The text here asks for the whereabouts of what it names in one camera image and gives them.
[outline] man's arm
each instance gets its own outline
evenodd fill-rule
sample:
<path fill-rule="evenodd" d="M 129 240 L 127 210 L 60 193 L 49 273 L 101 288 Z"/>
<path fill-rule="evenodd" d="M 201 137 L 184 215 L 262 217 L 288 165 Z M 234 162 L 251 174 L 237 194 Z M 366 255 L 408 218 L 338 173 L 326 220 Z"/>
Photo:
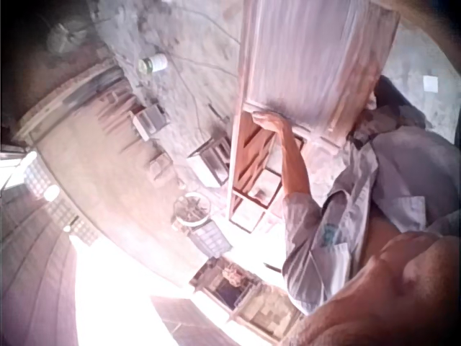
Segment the man's arm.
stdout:
<path fill-rule="evenodd" d="M 276 113 L 255 112 L 253 121 L 266 130 L 274 131 L 282 143 L 282 185 L 285 196 L 294 192 L 310 195 L 308 170 L 297 147 L 291 125 Z"/>

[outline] white container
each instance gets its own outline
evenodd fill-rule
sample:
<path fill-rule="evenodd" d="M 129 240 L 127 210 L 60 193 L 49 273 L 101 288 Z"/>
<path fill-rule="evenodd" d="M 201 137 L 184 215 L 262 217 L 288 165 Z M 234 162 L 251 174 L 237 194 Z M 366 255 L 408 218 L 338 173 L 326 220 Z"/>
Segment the white container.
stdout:
<path fill-rule="evenodd" d="M 140 59 L 138 70 L 142 74 L 152 74 L 153 72 L 164 70 L 168 66 L 168 59 L 165 54 L 158 53 L 149 58 Z"/>

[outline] man's hand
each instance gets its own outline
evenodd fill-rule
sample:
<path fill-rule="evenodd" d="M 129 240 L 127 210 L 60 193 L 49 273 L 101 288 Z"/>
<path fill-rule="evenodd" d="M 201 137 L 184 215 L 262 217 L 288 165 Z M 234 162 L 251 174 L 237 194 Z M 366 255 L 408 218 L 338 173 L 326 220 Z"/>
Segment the man's hand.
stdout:
<path fill-rule="evenodd" d="M 281 134 L 284 130 L 291 129 L 290 124 L 281 115 L 274 112 L 254 112 L 253 122 L 262 128 Z"/>

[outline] gray shirt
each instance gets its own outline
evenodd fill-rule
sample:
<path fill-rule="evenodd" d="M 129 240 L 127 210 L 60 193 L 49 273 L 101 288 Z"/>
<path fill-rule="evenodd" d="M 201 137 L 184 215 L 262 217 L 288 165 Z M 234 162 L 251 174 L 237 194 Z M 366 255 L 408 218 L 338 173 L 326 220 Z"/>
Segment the gray shirt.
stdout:
<path fill-rule="evenodd" d="M 351 154 L 322 208 L 301 193 L 283 202 L 282 274 L 292 302 L 305 314 L 357 274 L 371 202 L 400 232 L 459 236 L 461 155 L 450 142 L 403 126 Z"/>

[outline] shirt sleeve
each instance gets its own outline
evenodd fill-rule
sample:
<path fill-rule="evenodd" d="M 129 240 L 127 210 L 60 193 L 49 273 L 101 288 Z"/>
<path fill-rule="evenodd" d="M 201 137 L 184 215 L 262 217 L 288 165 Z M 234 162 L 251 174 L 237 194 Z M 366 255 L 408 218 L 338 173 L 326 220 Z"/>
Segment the shirt sleeve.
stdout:
<path fill-rule="evenodd" d="M 306 242 L 312 243 L 321 222 L 321 209 L 314 199 L 300 192 L 283 200 L 287 257 Z"/>

